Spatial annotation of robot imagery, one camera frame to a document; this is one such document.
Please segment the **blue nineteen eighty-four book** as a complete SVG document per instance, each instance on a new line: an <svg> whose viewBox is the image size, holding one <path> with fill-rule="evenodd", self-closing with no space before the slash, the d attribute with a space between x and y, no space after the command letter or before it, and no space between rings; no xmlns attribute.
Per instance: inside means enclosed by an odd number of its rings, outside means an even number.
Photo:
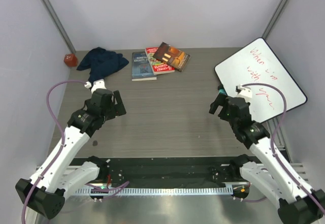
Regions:
<svg viewBox="0 0 325 224"><path fill-rule="evenodd" d="M132 54L132 81L156 80L145 52Z"/></svg>

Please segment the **red paperback book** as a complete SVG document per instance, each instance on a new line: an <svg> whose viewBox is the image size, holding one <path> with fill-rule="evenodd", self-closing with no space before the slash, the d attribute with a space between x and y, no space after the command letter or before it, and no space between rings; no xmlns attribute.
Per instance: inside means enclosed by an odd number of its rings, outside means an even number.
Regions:
<svg viewBox="0 0 325 224"><path fill-rule="evenodd" d="M166 63L157 60L153 57L155 52L158 50L157 47L149 47L145 48L145 53L148 58L148 61L151 65L152 71L154 75L160 75L160 74L167 74L167 73L172 73L174 72L174 68L167 65Z"/></svg>

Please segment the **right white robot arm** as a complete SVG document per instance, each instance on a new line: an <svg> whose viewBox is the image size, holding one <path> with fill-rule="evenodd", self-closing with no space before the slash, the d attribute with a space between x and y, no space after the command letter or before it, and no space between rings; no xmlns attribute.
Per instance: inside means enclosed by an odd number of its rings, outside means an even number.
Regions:
<svg viewBox="0 0 325 224"><path fill-rule="evenodd" d="M243 143L266 168L263 171L247 155L241 155L230 163L232 179L252 183L277 209L282 223L313 223L324 216L324 191L315 190L284 158L271 142L266 128L253 121L249 103L244 98L233 98L220 93L210 105L214 114L230 124L236 139Z"/></svg>

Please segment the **dark orange cover book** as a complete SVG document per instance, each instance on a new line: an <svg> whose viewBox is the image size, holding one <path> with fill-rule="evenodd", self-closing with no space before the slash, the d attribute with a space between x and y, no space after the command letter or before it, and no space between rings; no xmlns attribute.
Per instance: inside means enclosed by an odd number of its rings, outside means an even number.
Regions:
<svg viewBox="0 0 325 224"><path fill-rule="evenodd" d="M153 57L182 72L190 60L190 54L162 42Z"/></svg>

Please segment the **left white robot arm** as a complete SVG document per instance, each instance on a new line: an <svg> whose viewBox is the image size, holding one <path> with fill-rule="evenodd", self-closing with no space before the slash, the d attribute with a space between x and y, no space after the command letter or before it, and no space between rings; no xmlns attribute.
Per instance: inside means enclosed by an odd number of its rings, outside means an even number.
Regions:
<svg viewBox="0 0 325 224"><path fill-rule="evenodd" d="M75 111L63 136L43 164L28 179L19 179L15 189L26 208L47 219L55 218L65 201L81 186L95 180L104 182L109 175L107 161L90 156L67 176L67 167L78 151L107 121L126 114L119 91L99 88Z"/></svg>

